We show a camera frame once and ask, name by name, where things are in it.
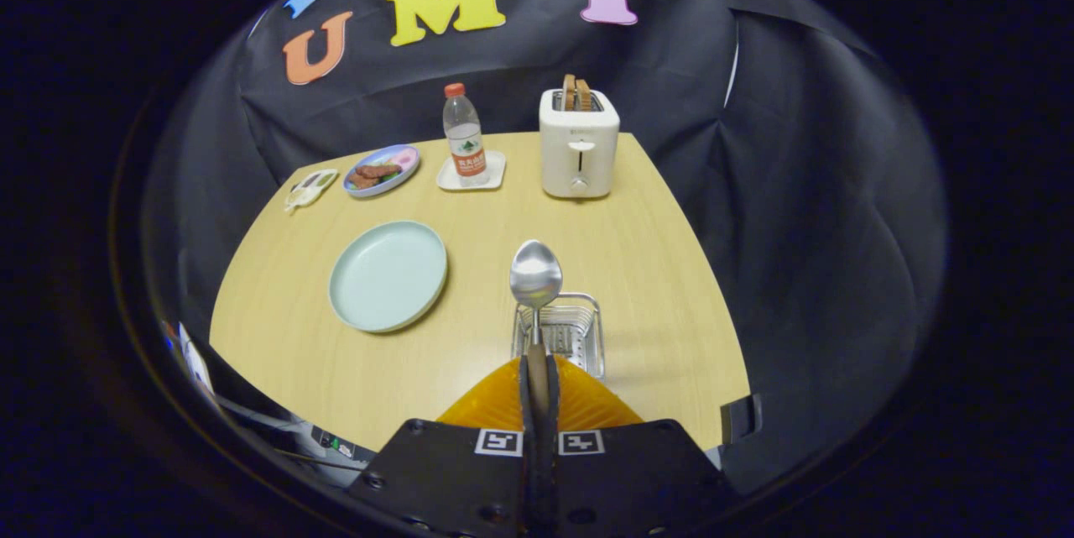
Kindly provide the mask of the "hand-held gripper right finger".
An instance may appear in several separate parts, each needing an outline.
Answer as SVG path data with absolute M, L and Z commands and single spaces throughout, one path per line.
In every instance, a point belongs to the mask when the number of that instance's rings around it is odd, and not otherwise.
M 739 508 L 740 494 L 682 424 L 642 422 L 587 370 L 555 363 L 560 537 L 694 537 Z

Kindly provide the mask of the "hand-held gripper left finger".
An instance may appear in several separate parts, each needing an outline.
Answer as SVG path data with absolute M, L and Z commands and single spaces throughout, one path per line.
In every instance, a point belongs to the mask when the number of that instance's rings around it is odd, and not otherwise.
M 518 370 L 523 430 L 409 419 L 347 495 L 408 535 L 540 537 L 542 358 L 521 357 Z

